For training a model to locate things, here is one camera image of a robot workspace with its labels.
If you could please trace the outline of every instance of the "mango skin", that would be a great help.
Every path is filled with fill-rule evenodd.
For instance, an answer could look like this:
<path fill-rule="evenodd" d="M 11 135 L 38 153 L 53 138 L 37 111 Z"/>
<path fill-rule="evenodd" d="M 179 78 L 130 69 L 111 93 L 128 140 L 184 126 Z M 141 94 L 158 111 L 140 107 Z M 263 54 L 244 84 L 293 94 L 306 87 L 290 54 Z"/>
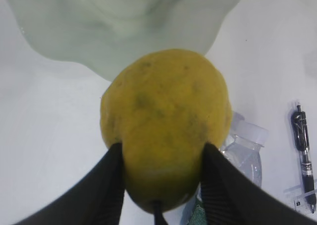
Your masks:
<path fill-rule="evenodd" d="M 192 197 L 204 144 L 219 148 L 231 119 L 221 73 L 187 50 L 140 58 L 115 78 L 101 102 L 106 146 L 122 143 L 127 192 L 149 213 L 153 201 L 167 211 Z"/>

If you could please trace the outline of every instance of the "bottle cap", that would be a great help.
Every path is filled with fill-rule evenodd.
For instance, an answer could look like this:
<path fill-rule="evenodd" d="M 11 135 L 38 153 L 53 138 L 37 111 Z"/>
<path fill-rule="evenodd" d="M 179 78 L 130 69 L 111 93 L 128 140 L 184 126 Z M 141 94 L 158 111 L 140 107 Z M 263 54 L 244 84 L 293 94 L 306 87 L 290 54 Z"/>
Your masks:
<path fill-rule="evenodd" d="M 235 134 L 260 145 L 264 145 L 268 138 L 268 130 L 243 120 L 238 122 Z"/>

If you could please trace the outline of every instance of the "white background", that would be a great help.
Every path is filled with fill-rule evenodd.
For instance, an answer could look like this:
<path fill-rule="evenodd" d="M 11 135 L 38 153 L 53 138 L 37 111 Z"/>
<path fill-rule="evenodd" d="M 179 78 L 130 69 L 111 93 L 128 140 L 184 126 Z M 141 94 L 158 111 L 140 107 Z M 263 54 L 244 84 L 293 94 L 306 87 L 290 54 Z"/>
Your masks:
<path fill-rule="evenodd" d="M 285 201 L 300 184 L 288 115 L 300 100 L 317 177 L 317 2 L 241 0 L 207 57 L 223 73 L 233 109 L 267 128 L 263 189 Z M 0 225 L 30 215 L 83 177 L 106 148 L 100 97 L 110 82 L 76 63 L 46 59 L 0 0 Z M 183 207 L 165 214 L 180 224 Z M 122 225 L 153 224 L 125 197 Z"/>

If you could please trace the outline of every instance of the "pen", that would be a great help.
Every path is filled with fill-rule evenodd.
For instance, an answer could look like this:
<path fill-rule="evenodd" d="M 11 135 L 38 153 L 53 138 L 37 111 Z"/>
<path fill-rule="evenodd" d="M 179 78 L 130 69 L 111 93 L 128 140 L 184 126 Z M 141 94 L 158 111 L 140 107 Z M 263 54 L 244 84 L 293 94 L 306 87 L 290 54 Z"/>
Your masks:
<path fill-rule="evenodd" d="M 294 131 L 296 148 L 300 155 L 304 192 L 308 193 L 314 190 L 314 177 L 311 156 L 309 153 L 306 114 L 302 111 L 300 104 L 297 105 L 297 110 L 292 114 L 291 122 Z M 312 213 L 314 213 L 316 210 L 316 194 L 311 194 L 305 199 L 310 205 Z"/>

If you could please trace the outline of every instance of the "clear plastic bottle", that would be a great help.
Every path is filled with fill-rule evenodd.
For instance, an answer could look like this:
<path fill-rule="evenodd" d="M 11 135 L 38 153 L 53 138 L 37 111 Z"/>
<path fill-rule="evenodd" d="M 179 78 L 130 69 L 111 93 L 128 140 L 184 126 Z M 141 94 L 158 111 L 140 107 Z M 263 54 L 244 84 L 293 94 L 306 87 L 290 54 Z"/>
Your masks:
<path fill-rule="evenodd" d="M 221 148 L 225 157 L 259 187 L 262 184 L 260 149 L 267 137 L 266 129 L 242 119 L 236 122 L 235 128 L 231 128 L 226 146 Z"/>

